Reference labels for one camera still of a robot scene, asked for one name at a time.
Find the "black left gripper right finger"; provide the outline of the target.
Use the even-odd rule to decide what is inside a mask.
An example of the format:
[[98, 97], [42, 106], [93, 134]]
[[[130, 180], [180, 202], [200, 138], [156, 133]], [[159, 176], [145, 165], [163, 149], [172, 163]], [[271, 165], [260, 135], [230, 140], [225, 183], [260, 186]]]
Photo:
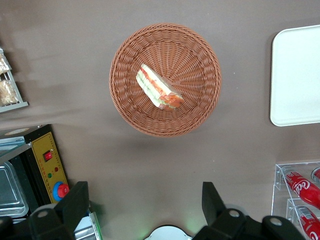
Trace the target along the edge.
[[303, 240], [286, 218], [265, 216], [261, 222], [236, 208], [226, 207], [212, 182], [202, 183], [202, 211], [207, 222], [194, 240]]

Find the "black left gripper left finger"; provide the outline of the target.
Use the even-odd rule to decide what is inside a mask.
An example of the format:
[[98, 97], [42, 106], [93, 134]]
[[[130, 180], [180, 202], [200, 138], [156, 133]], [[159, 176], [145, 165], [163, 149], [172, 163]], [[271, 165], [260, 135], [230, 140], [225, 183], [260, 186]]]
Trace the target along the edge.
[[9, 216], [0, 218], [2, 240], [74, 240], [74, 231], [89, 209], [89, 187], [77, 182], [56, 206], [43, 206], [25, 220], [13, 223]]

